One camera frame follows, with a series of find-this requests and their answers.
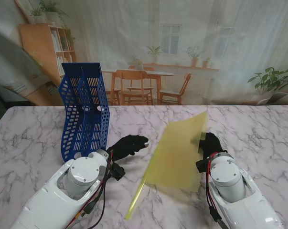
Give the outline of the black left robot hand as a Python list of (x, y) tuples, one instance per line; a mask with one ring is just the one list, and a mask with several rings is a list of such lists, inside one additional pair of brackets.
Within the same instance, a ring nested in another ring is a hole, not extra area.
[(121, 138), (106, 151), (112, 155), (113, 161), (117, 161), (128, 156), (134, 156), (136, 152), (146, 148), (148, 138), (140, 135), (128, 135)]

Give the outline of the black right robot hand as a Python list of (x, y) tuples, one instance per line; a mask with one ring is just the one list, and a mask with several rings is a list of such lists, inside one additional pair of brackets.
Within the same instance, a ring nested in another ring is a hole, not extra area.
[(213, 153), (226, 152), (223, 150), (218, 137), (210, 132), (206, 133), (204, 140), (200, 140), (199, 148), (203, 152), (203, 159), (208, 158)]

